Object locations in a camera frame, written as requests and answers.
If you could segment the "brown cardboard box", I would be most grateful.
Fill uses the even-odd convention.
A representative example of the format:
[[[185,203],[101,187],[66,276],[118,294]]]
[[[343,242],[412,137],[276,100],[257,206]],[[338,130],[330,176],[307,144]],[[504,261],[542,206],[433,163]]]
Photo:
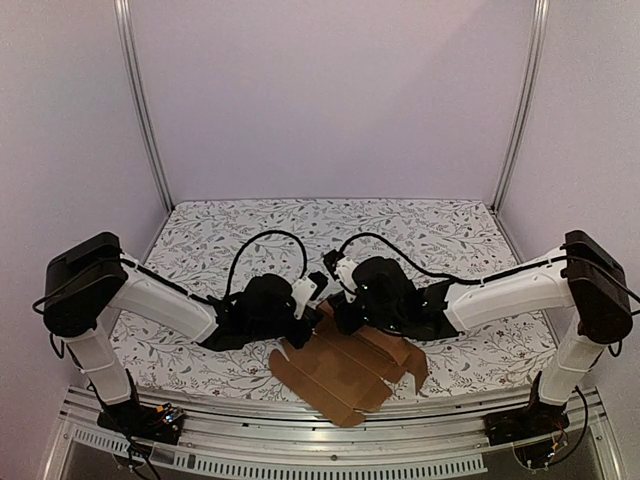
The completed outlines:
[[[417,346],[369,326],[343,334],[327,301],[317,310],[321,321],[304,347],[283,340],[269,357],[272,375],[297,397],[334,425],[351,428],[377,412],[405,376],[420,392],[429,371]]]

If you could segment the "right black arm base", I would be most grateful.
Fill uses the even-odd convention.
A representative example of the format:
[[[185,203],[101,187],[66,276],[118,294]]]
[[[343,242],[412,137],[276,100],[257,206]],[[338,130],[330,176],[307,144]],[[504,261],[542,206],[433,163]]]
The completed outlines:
[[[491,446],[547,435],[570,425],[566,403],[551,405],[540,399],[539,372],[531,386],[528,403],[524,407],[494,412],[483,417],[484,434]]]

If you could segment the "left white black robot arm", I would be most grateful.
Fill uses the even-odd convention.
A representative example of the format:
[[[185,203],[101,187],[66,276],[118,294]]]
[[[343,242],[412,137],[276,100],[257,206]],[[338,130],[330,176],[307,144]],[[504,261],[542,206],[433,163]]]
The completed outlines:
[[[319,321],[312,304],[327,284],[321,272],[303,271],[294,282],[267,273],[239,292],[202,297],[142,266],[122,251],[117,235],[102,232],[49,262],[45,293],[32,309],[72,352],[111,419],[138,434],[149,415],[101,325],[104,313],[136,314],[214,352],[279,338],[300,348]]]

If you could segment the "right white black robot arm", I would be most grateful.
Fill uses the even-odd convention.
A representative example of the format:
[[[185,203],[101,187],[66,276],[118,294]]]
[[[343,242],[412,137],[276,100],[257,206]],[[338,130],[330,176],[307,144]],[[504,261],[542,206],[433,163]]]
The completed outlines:
[[[633,328],[622,266],[581,230],[566,233],[561,246],[511,269],[477,279],[417,270],[432,278],[417,287],[394,259],[356,262],[339,248],[323,263],[340,284],[330,300],[342,332],[369,326],[418,341],[452,338],[494,320],[554,308],[574,309],[557,352],[532,388],[533,401],[517,415],[517,427],[537,436],[552,424],[573,389],[606,347]]]

